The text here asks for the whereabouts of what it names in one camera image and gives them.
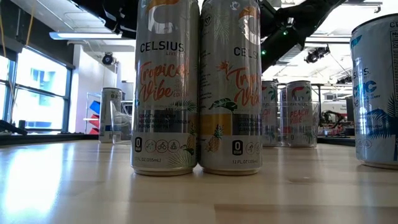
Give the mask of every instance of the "window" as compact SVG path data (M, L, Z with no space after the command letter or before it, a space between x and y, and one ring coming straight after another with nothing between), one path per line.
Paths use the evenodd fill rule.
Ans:
M6 86L0 83L0 119L3 119L5 98L6 98Z
M7 80L10 62L7 58L0 56L0 80Z
M18 89L12 118L25 120L26 128L62 129L63 98Z
M18 55L17 84L64 96L68 70L31 50Z

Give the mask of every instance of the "energy drink can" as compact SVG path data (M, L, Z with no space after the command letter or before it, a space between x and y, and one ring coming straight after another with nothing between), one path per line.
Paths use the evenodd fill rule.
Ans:
M260 12L253 0L208 0L201 12L201 159L205 172L262 166Z
M103 88L101 91L101 105L99 111L100 143L112 143L113 135L120 135L120 130L112 130L111 100L115 108L121 108L122 91L118 88Z
M309 81L286 85L288 144L290 147L313 145L312 89Z
M278 98L277 85L272 81L262 81L262 146L278 144Z
M181 175L197 164L196 0L141 0L131 166L138 174Z
M356 157L398 169L398 14L355 28L351 56Z
M287 136L289 133L289 126L287 124L287 97L285 87L282 88L279 93L279 129L282 146L287 146Z

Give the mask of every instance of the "ceiling light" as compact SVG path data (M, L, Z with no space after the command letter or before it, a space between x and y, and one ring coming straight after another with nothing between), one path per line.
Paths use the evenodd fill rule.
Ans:
M73 33L73 32L50 32L53 40L112 40L122 39L122 35L111 33Z
M308 44L349 44L348 37L307 37L305 42Z

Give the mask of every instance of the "security camera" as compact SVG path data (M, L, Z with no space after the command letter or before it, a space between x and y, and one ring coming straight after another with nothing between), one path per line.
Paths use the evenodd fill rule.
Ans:
M104 65L112 65L115 59L113 58L112 52L106 52L105 56L102 58L102 63Z

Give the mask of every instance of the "red object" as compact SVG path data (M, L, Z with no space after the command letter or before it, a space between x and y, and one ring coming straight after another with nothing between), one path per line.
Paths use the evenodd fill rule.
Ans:
M98 134L98 133L99 133L98 128L92 128L90 133L88 133L88 134Z
M97 114L93 114L91 116L91 118L98 119L98 120L96 120L96 121L88 121L88 122L90 122L90 124L94 125L97 129L100 128L100 116L97 115Z

